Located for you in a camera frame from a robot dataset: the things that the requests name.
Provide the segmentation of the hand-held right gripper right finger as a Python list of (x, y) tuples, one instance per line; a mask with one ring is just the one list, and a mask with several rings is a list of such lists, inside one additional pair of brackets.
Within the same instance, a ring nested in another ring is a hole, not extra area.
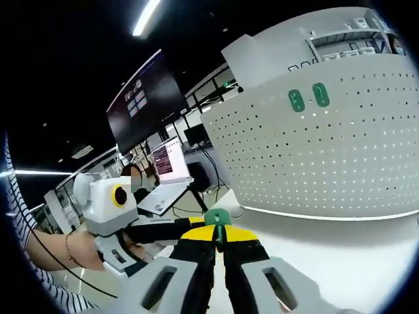
[(235, 313), (357, 313), (327, 302), (315, 281), (285, 260), (270, 257), (249, 230), (224, 226), (223, 255)]

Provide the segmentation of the person's left hand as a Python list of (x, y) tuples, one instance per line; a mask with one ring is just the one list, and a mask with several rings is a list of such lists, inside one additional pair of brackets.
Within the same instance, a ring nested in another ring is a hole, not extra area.
[(66, 243), (68, 253), (73, 261), (84, 268), (95, 271), (104, 271), (95, 244), (96, 237), (88, 231), (75, 232), (68, 235)]

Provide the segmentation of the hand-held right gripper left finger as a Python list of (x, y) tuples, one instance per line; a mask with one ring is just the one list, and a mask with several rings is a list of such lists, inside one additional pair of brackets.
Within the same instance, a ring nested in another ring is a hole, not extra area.
[(171, 255), (124, 269), (122, 295), (105, 313), (205, 313), (213, 288), (214, 227), (182, 235)]

